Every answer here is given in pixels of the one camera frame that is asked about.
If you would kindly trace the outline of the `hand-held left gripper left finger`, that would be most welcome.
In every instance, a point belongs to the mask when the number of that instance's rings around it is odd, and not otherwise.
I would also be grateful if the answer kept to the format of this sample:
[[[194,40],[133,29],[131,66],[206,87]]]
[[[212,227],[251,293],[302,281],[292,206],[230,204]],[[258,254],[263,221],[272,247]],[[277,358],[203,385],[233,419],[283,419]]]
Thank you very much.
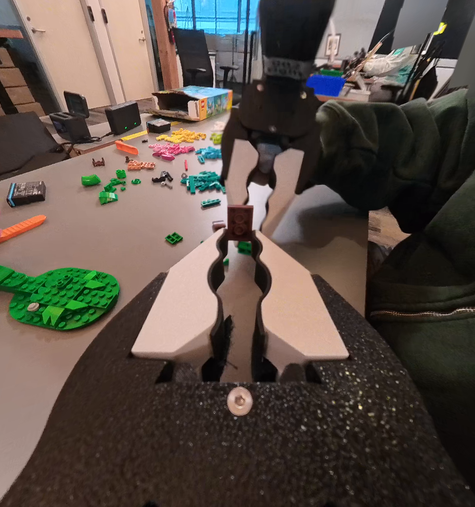
[[[132,346],[136,358],[206,362],[223,354],[225,229],[173,265]]]

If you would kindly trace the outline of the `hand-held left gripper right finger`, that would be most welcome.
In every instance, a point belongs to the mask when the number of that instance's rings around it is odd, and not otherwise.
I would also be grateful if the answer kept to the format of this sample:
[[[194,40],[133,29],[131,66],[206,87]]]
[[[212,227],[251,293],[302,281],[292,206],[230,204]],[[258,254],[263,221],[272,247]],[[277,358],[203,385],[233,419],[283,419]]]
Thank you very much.
[[[261,291],[253,352],[271,364],[343,360],[349,352],[315,281],[260,231],[254,232],[254,281]]]

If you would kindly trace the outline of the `brown lego brick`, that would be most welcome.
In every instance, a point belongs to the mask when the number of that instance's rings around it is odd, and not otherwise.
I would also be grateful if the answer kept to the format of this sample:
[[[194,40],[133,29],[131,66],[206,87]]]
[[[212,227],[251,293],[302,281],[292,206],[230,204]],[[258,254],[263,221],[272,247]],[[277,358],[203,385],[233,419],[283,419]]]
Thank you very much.
[[[226,238],[228,241],[251,241],[253,237],[252,205],[228,205]]]

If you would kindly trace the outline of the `pile of turquoise lego pieces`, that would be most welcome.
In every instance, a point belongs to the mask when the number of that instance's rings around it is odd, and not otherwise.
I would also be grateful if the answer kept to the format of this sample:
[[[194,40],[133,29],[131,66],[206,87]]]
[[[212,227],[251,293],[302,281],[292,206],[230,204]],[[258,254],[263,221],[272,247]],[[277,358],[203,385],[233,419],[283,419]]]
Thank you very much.
[[[221,149],[217,149],[215,146],[197,149],[195,154],[200,164],[205,164],[206,160],[222,159]]]

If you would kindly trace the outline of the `pile of teal lego pieces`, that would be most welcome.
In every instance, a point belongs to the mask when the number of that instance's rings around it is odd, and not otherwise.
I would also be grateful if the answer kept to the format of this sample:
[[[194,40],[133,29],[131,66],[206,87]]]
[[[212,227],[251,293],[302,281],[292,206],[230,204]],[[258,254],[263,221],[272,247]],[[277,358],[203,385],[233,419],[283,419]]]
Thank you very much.
[[[215,191],[226,194],[226,188],[220,181],[220,175],[213,171],[202,171],[195,175],[181,174],[180,184],[184,185],[187,191],[194,195],[197,192]]]

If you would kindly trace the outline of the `pile of yellow lego pieces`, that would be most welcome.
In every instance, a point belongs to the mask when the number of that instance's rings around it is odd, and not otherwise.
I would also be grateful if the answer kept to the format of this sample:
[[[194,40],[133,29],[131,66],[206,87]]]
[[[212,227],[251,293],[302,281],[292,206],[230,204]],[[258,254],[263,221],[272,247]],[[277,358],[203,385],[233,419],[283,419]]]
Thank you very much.
[[[204,132],[196,132],[180,128],[176,131],[173,131],[170,134],[161,134],[157,136],[156,141],[172,144],[180,144],[180,143],[194,143],[195,141],[205,140],[206,138],[207,134]]]

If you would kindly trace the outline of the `pile of magenta lego pieces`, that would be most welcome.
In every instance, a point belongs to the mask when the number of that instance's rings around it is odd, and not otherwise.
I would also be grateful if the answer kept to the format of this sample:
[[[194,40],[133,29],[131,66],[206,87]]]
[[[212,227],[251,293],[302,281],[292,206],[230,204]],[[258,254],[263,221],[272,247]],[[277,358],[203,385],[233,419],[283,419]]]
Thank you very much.
[[[178,155],[195,152],[195,148],[193,146],[180,146],[179,144],[170,145],[155,143],[150,144],[148,148],[152,150],[152,156],[154,158],[165,161],[173,161]]]

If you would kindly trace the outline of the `lego cardboard box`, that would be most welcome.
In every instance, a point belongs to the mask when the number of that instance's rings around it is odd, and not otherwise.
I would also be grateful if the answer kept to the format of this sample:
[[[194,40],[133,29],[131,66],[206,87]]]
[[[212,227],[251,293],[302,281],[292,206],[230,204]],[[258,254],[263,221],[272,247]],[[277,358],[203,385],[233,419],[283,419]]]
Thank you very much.
[[[203,121],[232,108],[229,89],[187,86],[152,93],[152,113],[186,121]]]

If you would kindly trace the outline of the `green lego plant model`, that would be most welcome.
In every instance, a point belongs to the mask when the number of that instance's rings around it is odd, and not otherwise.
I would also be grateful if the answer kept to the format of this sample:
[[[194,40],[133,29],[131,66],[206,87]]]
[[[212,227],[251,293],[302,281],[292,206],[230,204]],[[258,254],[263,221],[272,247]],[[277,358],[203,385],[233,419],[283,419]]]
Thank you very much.
[[[0,265],[0,291],[12,294],[8,313],[13,320],[68,332],[108,314],[118,301],[120,284],[96,269],[59,267],[30,275]]]

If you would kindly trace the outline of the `pile of green lego pieces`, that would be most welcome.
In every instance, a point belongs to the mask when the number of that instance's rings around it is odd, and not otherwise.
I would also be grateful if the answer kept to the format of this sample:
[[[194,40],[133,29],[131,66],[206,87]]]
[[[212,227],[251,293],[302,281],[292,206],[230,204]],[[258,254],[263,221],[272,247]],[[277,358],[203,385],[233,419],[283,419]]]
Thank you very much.
[[[127,170],[116,170],[115,176],[110,178],[107,182],[102,181],[101,177],[97,174],[82,175],[80,182],[82,187],[98,190],[98,201],[100,205],[107,205],[119,200],[120,193],[127,192],[131,185],[138,185],[141,183],[140,179],[128,180]]]

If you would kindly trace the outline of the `cluttered background desk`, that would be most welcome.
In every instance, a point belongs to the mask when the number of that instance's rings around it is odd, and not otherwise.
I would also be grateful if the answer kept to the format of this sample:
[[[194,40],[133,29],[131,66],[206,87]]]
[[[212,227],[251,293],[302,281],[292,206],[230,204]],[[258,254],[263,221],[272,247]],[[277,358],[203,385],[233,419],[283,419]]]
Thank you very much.
[[[443,84],[439,70],[445,40],[442,35],[447,27],[441,23],[438,30],[428,34],[419,45],[395,49],[388,54],[379,54],[387,42],[393,41],[390,31],[369,51],[361,48],[349,59],[335,64],[335,57],[312,69],[313,74],[341,76],[346,83],[338,97],[315,95],[320,101],[340,100],[347,102],[392,102],[403,105],[416,98],[430,100],[449,89],[450,78]]]

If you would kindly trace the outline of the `black charger box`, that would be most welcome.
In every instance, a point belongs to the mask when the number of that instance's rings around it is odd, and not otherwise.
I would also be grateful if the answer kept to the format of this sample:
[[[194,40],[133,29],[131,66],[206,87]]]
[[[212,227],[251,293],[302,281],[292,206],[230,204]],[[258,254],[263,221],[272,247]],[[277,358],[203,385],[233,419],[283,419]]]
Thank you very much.
[[[123,134],[142,123],[137,101],[129,101],[104,108],[110,131],[113,135]]]

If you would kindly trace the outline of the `open black charger case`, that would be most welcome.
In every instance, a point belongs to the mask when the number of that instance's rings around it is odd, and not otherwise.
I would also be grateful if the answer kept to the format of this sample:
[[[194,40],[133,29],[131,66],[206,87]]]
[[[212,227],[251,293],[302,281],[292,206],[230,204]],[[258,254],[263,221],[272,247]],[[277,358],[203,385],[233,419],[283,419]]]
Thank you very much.
[[[78,93],[64,91],[67,112],[59,111],[49,114],[49,118],[56,133],[74,144],[91,142],[91,135],[87,125],[89,108],[86,98]]]

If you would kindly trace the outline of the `black flat panel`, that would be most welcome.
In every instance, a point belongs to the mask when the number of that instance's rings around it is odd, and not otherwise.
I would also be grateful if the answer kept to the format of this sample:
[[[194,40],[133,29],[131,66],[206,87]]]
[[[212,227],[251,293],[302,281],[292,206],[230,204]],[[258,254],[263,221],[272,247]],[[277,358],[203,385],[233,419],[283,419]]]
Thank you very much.
[[[69,158],[36,113],[0,117],[0,181]]]

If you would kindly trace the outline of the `stack of cardboard boxes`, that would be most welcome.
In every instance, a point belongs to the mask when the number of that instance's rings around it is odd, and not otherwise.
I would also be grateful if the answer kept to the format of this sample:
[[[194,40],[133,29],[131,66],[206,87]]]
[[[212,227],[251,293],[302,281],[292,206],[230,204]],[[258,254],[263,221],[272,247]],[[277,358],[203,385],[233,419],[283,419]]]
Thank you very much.
[[[0,116],[8,114],[4,105],[17,112],[35,112],[38,117],[56,112],[56,102],[25,41],[7,40],[0,47]]]

